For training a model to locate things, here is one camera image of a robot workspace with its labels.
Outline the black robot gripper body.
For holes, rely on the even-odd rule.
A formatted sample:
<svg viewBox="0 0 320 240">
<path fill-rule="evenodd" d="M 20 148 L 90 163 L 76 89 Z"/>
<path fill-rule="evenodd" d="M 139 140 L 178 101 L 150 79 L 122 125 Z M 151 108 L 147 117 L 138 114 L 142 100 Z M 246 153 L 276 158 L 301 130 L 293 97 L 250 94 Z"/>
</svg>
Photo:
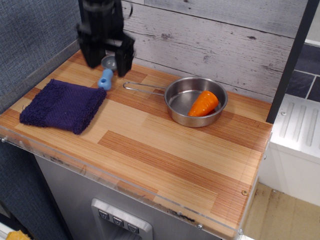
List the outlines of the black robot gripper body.
<svg viewBox="0 0 320 240">
<path fill-rule="evenodd" d="M 105 50 L 115 53 L 116 47 L 134 44 L 124 32 L 122 2 L 120 0 L 81 0 L 81 23 L 77 25 L 78 42 L 105 41 Z"/>
</svg>

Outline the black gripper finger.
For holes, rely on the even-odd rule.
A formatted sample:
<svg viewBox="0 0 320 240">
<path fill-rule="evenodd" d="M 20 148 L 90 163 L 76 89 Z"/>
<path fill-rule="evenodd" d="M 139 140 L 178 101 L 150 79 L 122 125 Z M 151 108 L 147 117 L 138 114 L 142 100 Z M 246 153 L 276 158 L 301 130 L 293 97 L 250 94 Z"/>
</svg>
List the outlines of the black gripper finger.
<svg viewBox="0 0 320 240">
<path fill-rule="evenodd" d="M 135 49 L 133 43 L 116 47 L 115 61 L 119 77 L 124 77 L 131 70 L 134 57 Z"/>
<path fill-rule="evenodd" d="M 105 57 L 105 40 L 101 41 L 84 41 L 79 40 L 79 46 L 87 65 L 95 68 L 101 64 L 101 60 Z"/>
</svg>

